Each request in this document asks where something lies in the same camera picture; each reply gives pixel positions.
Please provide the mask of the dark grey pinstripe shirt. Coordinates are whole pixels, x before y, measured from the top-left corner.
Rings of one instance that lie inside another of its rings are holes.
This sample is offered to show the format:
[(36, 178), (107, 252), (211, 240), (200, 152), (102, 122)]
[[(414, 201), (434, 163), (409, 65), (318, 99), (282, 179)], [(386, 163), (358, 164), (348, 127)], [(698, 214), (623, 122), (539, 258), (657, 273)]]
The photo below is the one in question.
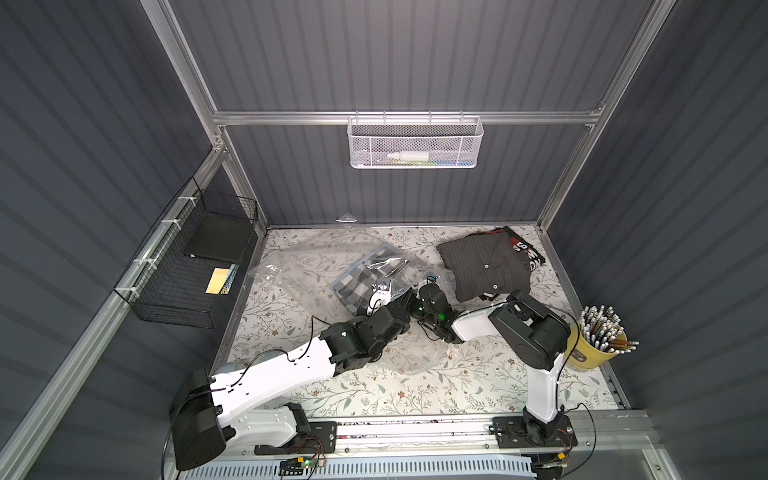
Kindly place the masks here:
[(454, 275), (459, 302), (531, 290), (526, 255), (514, 251), (503, 235), (474, 233), (441, 243), (436, 249)]

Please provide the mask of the clear plastic vacuum bag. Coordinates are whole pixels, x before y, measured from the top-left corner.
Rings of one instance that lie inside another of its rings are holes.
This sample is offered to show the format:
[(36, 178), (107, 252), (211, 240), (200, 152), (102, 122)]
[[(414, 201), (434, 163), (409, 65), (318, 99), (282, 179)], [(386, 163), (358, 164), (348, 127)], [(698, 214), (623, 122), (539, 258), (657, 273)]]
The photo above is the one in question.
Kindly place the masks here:
[(366, 227), (276, 229), (267, 236), (263, 258), (251, 269), (252, 289), (229, 358), (245, 365), (254, 356), (290, 351), (331, 324), (357, 316), (331, 292), (331, 283), (353, 262), (389, 244), (421, 259), (452, 306), (455, 278), (436, 246), (450, 233), (441, 227)]

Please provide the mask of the red plaid shirt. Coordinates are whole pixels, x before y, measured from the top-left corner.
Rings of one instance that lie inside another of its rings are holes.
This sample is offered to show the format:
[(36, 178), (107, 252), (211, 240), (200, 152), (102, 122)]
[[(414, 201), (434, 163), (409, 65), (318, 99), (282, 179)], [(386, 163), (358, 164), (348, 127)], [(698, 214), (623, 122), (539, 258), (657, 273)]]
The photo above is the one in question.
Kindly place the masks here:
[(508, 226), (497, 227), (490, 231), (480, 232), (480, 235), (505, 236), (514, 251), (519, 254), (526, 255), (529, 270), (531, 272), (537, 270), (546, 263), (546, 258), (536, 248), (534, 248), (532, 244), (527, 242), (522, 236), (520, 236), (517, 232)]

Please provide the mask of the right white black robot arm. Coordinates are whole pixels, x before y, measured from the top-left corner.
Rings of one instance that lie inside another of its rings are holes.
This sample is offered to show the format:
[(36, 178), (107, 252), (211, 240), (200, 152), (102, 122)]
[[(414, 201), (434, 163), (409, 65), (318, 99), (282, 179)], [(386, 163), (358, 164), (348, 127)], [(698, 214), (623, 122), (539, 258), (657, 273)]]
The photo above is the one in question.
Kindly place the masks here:
[(555, 437), (565, 422), (558, 382), (571, 334), (568, 322), (523, 290), (502, 302), (460, 312), (437, 284), (427, 283), (411, 289), (403, 305), (425, 330), (446, 343), (502, 337), (526, 366), (523, 425), (528, 439), (542, 445)]

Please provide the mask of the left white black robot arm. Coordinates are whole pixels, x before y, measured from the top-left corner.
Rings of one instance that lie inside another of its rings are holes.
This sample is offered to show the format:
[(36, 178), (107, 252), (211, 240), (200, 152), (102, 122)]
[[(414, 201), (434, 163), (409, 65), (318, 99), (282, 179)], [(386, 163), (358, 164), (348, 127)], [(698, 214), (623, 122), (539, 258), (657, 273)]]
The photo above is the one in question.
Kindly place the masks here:
[(241, 370), (212, 375), (199, 368), (179, 385), (168, 407), (164, 453), (177, 471), (200, 467), (237, 444), (282, 448), (309, 434), (297, 404), (276, 411), (259, 406), (307, 384), (330, 379), (378, 361), (386, 347), (410, 328), (410, 315), (397, 304), (370, 316), (332, 324), (297, 349), (258, 355)]

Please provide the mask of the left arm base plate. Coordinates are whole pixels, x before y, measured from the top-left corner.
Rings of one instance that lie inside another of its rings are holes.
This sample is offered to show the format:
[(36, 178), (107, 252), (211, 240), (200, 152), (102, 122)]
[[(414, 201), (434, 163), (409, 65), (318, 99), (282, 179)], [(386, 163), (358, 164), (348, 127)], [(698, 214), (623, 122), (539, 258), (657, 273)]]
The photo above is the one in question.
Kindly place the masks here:
[(285, 445), (279, 447), (257, 445), (254, 454), (266, 455), (310, 455), (330, 454), (336, 449), (338, 423), (335, 421), (310, 421), (300, 426), (299, 432)]

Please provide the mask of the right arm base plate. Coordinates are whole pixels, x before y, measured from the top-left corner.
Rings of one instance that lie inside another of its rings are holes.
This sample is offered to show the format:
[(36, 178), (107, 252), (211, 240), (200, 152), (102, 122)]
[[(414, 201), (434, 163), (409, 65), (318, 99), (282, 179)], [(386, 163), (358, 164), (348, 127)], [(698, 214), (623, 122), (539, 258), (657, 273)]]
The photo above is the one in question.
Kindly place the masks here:
[(488, 431), (500, 449), (570, 450), (579, 444), (570, 419), (565, 415), (557, 416), (549, 423), (526, 416), (493, 417)]

